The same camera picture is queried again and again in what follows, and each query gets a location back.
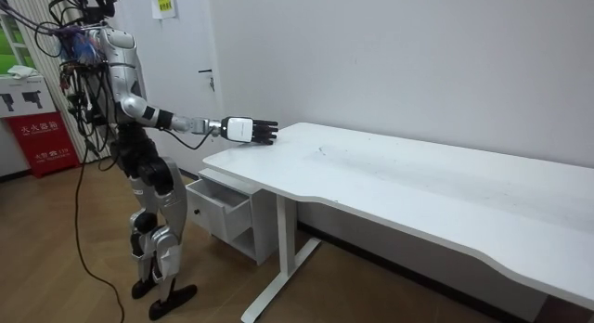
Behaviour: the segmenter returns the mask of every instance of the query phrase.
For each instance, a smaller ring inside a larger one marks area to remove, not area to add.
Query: baseboard
[[[188,178],[190,178],[190,179],[194,179],[194,180],[198,180],[198,179],[200,179],[200,178],[199,178],[197,175],[195,175],[195,174],[193,174],[193,173],[191,173],[191,172],[188,172],[188,171],[186,171],[186,170],[184,170],[184,169],[179,169],[179,172],[180,172],[180,173],[181,173],[183,176],[186,176],[186,177],[188,177]]]
[[[14,173],[14,174],[0,175],[0,183],[5,183],[5,182],[10,181],[10,180],[19,179],[19,178],[22,178],[22,177],[27,176],[29,174],[31,174],[31,169],[24,170],[24,171],[19,171],[19,172]]]
[[[358,257],[370,261],[371,263],[383,267],[399,276],[410,279],[423,287],[430,290],[436,291],[449,299],[452,299],[460,304],[464,304],[486,316],[492,317],[500,322],[510,323],[530,323],[522,318],[519,318],[513,314],[510,314],[502,309],[499,309],[491,304],[486,303],[483,300],[479,300],[472,297],[462,291],[453,289],[439,281],[435,281],[431,278],[425,277],[422,274],[401,266],[397,263],[389,261],[377,254],[368,252],[367,250],[361,249],[345,240],[336,238],[331,234],[328,234],[322,230],[306,225],[303,222],[297,224],[299,230],[308,233],[318,239],[322,239],[332,245],[335,245],[347,252],[350,252]]]

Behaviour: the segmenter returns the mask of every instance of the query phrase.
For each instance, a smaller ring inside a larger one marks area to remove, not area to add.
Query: robot elbow
[[[147,102],[138,97],[125,97],[120,100],[123,112],[132,118],[140,118],[145,112]]]

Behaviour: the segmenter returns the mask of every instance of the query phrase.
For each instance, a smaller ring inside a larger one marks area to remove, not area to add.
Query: desk surface
[[[594,169],[311,123],[208,167],[467,253],[594,309]]]

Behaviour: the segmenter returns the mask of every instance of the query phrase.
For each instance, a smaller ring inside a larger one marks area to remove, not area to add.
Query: drawer
[[[210,232],[208,227],[208,219],[205,213],[201,210],[201,200],[199,199],[199,194],[194,187],[200,186],[199,181],[193,182],[191,184],[186,185],[186,192],[187,192],[187,218],[191,220],[194,224],[201,226],[205,230]]]
[[[187,191],[188,200],[193,196],[190,217],[219,239],[231,242],[252,226],[248,196],[208,179],[190,184]]]

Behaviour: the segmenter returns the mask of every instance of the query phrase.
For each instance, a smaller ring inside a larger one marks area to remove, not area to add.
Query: white metal desk frame
[[[297,228],[297,202],[277,195],[278,213],[278,256],[280,259],[280,273],[272,280],[266,289],[253,301],[243,313],[241,321],[255,322],[266,307],[282,290],[297,268],[314,251],[320,243],[319,239],[309,239],[295,254],[295,229]]]

